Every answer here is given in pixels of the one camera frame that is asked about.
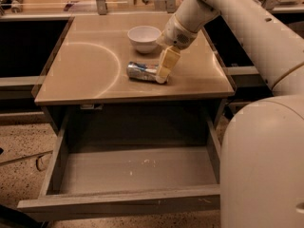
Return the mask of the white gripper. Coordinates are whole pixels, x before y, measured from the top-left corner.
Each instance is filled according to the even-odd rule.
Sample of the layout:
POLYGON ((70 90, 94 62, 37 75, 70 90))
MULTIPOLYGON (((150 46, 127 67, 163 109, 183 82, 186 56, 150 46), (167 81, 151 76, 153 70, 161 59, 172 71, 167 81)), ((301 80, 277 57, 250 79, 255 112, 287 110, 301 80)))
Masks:
POLYGON ((156 73, 156 82, 164 84, 173 67, 181 57, 181 50, 188 48, 197 38, 197 33, 185 28, 178 17, 173 15, 166 23, 157 44, 165 48, 161 52, 156 73))

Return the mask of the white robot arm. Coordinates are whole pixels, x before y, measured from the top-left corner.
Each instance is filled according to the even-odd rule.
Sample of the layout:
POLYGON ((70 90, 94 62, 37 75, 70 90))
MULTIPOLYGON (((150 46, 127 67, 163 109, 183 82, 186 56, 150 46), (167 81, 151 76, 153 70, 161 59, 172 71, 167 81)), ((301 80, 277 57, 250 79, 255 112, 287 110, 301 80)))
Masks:
POLYGON ((304 40, 253 0, 183 0, 166 24, 156 79, 222 16, 272 90, 229 122, 220 151, 221 228, 304 228, 304 40))

